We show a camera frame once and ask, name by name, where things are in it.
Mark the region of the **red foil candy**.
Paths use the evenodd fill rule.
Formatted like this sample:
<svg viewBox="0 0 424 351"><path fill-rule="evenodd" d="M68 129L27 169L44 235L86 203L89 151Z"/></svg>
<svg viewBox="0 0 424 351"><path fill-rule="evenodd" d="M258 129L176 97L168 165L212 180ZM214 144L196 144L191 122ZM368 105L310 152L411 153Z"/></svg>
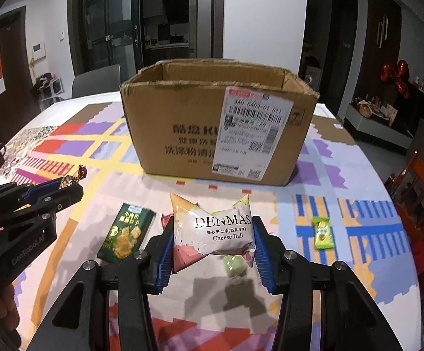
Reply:
<svg viewBox="0 0 424 351"><path fill-rule="evenodd" d="M65 189L71 185L77 185L80 181L87 177L87 168L84 165L79 165L78 170L74 174L64 176L59 184L61 189Z"/></svg>

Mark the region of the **white Denmas cheese ball bag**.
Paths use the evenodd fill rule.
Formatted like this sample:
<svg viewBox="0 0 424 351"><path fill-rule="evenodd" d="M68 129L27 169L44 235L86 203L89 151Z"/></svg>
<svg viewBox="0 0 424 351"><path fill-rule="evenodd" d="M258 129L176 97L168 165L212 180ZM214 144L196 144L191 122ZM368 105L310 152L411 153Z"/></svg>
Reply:
<svg viewBox="0 0 424 351"><path fill-rule="evenodd" d="M232 208L213 213L174 193L170 198L174 273L211 254L239 255L248 265L253 265L256 244L248 195Z"/></svg>

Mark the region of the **brown entrance door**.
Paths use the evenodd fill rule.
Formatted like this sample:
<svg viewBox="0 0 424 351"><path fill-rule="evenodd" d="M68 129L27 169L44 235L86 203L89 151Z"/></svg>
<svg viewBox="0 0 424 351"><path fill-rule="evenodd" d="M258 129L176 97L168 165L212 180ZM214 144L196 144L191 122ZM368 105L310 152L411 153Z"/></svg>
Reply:
<svg viewBox="0 0 424 351"><path fill-rule="evenodd" d="M7 143L40 113L31 94L33 83L25 41L26 8L0 16L0 48L6 91L0 95L0 143Z"/></svg>

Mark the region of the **small green candy packet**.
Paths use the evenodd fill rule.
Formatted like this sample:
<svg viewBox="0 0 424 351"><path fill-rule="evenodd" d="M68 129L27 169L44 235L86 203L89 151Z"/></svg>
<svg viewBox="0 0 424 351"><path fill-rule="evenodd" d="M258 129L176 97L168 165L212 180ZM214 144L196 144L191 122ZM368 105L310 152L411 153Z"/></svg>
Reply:
<svg viewBox="0 0 424 351"><path fill-rule="evenodd" d="M315 216L312 218L311 223L314 228L314 247L317 250L333 249L335 243L330 219L327 217Z"/></svg>

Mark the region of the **green beef cracker packet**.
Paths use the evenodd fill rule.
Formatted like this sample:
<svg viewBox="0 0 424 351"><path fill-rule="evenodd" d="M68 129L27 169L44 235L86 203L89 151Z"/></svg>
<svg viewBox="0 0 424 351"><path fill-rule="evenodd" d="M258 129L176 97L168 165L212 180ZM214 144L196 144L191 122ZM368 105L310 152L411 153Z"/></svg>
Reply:
<svg viewBox="0 0 424 351"><path fill-rule="evenodd" d="M137 251L153 222L155 212L142 206L123 203L97 252L106 263L119 263Z"/></svg>

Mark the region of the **white shoe rack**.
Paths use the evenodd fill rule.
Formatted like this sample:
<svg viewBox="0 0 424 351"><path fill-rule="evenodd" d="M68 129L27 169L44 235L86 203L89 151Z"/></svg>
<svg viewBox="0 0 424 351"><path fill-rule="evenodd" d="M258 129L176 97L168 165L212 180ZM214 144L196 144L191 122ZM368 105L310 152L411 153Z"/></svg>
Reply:
<svg viewBox="0 0 424 351"><path fill-rule="evenodd" d="M63 101L64 88L60 78L51 73L44 73L36 78L31 94L43 112L51 105Z"/></svg>

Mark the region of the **pale green wrapped snack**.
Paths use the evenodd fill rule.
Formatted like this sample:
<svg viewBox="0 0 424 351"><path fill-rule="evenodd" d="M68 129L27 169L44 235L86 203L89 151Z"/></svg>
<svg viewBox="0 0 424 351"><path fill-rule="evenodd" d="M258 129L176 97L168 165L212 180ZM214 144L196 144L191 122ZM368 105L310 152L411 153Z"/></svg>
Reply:
<svg viewBox="0 0 424 351"><path fill-rule="evenodd" d="M223 264L225 267L225 273L228 278L234 278L237 276L243 276L247 272L248 265L243 257L237 256L224 256Z"/></svg>

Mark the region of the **grey chair left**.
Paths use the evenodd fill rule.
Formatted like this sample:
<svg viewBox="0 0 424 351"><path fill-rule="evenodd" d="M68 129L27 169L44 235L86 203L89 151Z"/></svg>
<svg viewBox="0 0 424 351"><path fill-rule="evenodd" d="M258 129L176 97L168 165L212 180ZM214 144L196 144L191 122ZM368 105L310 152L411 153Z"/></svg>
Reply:
<svg viewBox="0 0 424 351"><path fill-rule="evenodd" d="M75 77L71 98L119 91L121 68L118 64L91 70Z"/></svg>

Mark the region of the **colourful patterned table mat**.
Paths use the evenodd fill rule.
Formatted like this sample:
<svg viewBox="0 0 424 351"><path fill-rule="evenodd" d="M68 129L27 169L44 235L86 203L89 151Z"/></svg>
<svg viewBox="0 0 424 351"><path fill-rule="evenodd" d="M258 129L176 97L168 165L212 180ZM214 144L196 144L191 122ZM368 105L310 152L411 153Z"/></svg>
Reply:
<svg viewBox="0 0 424 351"><path fill-rule="evenodd" d="M15 284L23 345L85 260L95 258L123 203L157 216L172 210L170 195L206 211L230 208L244 195L268 231L312 262L349 264L370 292L405 350L421 346L417 273L401 221L365 153L328 111L318 106L284 187L146 174L115 102L77 99L46 109L6 145L0 173L19 184L40 183L88 169L84 196L57 216L57 240ZM330 219L335 247L314 247L315 216Z"/></svg>

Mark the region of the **white low tv bench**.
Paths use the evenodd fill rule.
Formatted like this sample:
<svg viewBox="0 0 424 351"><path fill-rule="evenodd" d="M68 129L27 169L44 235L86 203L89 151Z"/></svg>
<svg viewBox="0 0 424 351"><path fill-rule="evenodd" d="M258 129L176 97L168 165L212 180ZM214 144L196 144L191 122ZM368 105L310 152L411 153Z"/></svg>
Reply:
<svg viewBox="0 0 424 351"><path fill-rule="evenodd" d="M357 132L376 137L379 140L393 143L403 149L411 146L412 138L397 132L387 125L381 124L371 118L362 116L355 108L349 105L346 109L346 121L349 122Z"/></svg>

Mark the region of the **brown cardboard box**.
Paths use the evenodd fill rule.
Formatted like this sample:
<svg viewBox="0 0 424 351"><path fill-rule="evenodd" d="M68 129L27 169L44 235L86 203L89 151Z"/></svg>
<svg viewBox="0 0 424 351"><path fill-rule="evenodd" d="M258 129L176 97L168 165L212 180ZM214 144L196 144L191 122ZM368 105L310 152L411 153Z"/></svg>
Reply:
<svg viewBox="0 0 424 351"><path fill-rule="evenodd" d="M146 173L283 186L318 93L291 71L225 59L172 59L121 86Z"/></svg>

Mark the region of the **black glass sliding door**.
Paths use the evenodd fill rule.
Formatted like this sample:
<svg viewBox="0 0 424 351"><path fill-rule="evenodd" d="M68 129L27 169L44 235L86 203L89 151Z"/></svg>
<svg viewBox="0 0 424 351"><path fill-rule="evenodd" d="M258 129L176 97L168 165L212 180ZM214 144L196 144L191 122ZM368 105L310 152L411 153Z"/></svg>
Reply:
<svg viewBox="0 0 424 351"><path fill-rule="evenodd" d="M118 65L124 82L136 73L133 0L67 0L71 61L76 76Z"/></svg>

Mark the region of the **red heart balloons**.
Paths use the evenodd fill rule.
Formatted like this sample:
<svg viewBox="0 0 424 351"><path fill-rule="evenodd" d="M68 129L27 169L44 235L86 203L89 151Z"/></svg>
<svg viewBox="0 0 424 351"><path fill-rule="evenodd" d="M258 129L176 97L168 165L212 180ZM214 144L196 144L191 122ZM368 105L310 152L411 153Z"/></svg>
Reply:
<svg viewBox="0 0 424 351"><path fill-rule="evenodd" d="M395 88L404 97L409 97L409 67L406 60L401 59L397 64L384 64L379 78L381 81L393 81Z"/></svg>

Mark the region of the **silver refrigerator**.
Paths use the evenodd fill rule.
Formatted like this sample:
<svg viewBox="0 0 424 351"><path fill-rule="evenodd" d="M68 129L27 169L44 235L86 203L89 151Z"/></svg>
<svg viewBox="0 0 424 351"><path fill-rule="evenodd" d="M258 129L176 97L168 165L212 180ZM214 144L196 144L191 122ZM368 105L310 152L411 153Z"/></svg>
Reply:
<svg viewBox="0 0 424 351"><path fill-rule="evenodd" d="M191 58L223 56L224 0L189 0Z"/></svg>

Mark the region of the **white wall intercom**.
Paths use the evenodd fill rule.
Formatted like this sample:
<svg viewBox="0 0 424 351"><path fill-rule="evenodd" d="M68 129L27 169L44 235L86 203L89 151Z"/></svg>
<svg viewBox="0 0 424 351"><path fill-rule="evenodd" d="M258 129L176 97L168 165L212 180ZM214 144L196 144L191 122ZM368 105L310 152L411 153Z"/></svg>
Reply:
<svg viewBox="0 0 424 351"><path fill-rule="evenodd" d="M45 44L43 42L33 45L33 60L40 61L46 57Z"/></svg>

